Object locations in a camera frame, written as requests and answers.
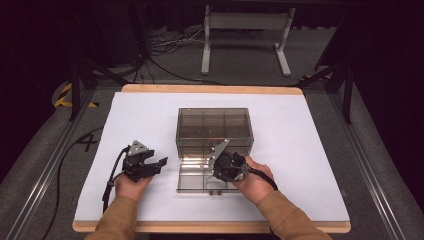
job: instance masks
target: clear plastic box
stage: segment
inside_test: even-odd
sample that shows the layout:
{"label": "clear plastic box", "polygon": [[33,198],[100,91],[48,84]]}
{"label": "clear plastic box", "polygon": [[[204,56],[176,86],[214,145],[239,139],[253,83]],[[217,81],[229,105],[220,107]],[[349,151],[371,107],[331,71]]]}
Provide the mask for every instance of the clear plastic box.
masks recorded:
{"label": "clear plastic box", "polygon": [[179,193],[221,194],[237,189],[212,175],[212,148],[229,140],[226,150],[246,156],[253,145],[247,108],[180,108],[176,143],[180,158]]}

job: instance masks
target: forearm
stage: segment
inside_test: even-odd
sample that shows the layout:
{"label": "forearm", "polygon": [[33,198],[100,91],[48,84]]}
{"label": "forearm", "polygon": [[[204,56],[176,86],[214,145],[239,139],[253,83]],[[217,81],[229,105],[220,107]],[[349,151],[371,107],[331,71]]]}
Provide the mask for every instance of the forearm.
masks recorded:
{"label": "forearm", "polygon": [[96,226],[96,232],[86,240],[134,239],[137,221],[137,202],[127,197],[116,197]]}
{"label": "forearm", "polygon": [[266,195],[258,202],[257,207],[268,220],[271,230],[281,239],[331,239],[315,228],[309,217],[279,191]]}

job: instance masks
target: hand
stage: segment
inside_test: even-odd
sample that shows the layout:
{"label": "hand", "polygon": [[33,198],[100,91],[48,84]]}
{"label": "hand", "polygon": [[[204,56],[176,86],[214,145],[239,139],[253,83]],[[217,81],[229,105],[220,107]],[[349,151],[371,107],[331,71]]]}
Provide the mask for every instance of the hand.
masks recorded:
{"label": "hand", "polygon": [[[254,169],[264,172],[268,177],[274,179],[271,169],[267,165],[259,164],[249,156],[245,157],[246,163]],[[257,204],[262,198],[264,198],[268,193],[271,193],[274,188],[263,178],[257,176],[256,174],[247,172],[244,175],[242,180],[233,183],[236,188],[240,190],[247,200],[253,204]]]}
{"label": "hand", "polygon": [[115,183],[115,193],[116,196],[128,197],[136,202],[139,202],[144,190],[147,188],[147,185],[152,181],[152,177],[143,178],[138,182],[133,182],[127,177],[127,175],[122,174],[116,180]]}

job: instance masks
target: metal frame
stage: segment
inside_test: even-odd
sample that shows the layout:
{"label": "metal frame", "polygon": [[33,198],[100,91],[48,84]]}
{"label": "metal frame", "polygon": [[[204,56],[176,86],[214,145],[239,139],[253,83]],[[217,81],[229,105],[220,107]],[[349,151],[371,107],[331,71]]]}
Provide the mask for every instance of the metal frame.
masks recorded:
{"label": "metal frame", "polygon": [[259,13],[220,13],[211,12],[206,6],[205,11],[205,46],[203,48],[202,75],[209,74],[209,64],[211,56],[210,29],[268,29],[283,30],[283,35],[279,43],[275,43],[275,51],[285,77],[291,76],[290,68],[284,55],[284,46],[294,17],[294,8],[290,8],[288,13],[259,14]]}
{"label": "metal frame", "polygon": [[372,170],[372,167],[368,161],[368,158],[358,140],[358,137],[355,134],[351,124],[344,121],[343,109],[341,107],[341,101],[336,94],[329,94],[330,102],[335,109],[340,122],[343,125],[346,135],[349,137],[349,140],[352,144],[352,148],[355,151],[357,158],[355,158],[356,163],[361,171],[361,174],[365,180],[365,183],[368,187],[368,190],[371,194],[371,197],[374,200],[375,206],[377,207],[378,212],[380,213],[381,219],[389,233],[390,239],[406,239],[403,234],[402,229],[390,207],[390,204],[387,200],[386,194],[381,188],[377,177]]}
{"label": "metal frame", "polygon": [[[92,97],[94,95],[94,90],[87,90],[84,93],[82,99],[82,106],[88,106]],[[43,172],[41,173],[38,181],[33,186],[31,193],[25,202],[25,205],[22,207],[18,217],[13,223],[12,228],[9,230],[6,239],[21,239],[25,230],[27,229],[31,218],[34,216],[35,211],[40,205],[41,200],[46,193],[50,182],[52,181],[56,170],[58,169],[60,159],[64,156],[66,148],[68,147],[71,136],[78,126],[79,121],[81,120],[81,116],[85,111],[85,107],[83,107],[78,114],[75,116],[73,121],[69,121],[62,137],[59,139],[56,148],[54,149],[52,155],[50,156],[49,161],[47,162]]]}

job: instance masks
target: white sheet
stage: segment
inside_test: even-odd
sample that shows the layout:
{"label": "white sheet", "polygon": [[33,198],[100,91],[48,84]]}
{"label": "white sheet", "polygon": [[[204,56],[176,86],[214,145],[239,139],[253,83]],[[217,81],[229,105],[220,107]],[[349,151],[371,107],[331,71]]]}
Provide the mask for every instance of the white sheet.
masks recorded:
{"label": "white sheet", "polygon": [[254,135],[251,156],[272,169],[279,189],[313,221],[349,221],[304,96],[204,93],[116,93],[75,221],[100,219],[102,195],[113,164],[135,139],[155,149],[150,161],[168,157],[168,164],[144,194],[139,221],[264,220],[239,193],[176,192],[179,159],[175,136],[178,109],[185,107],[248,108]]}

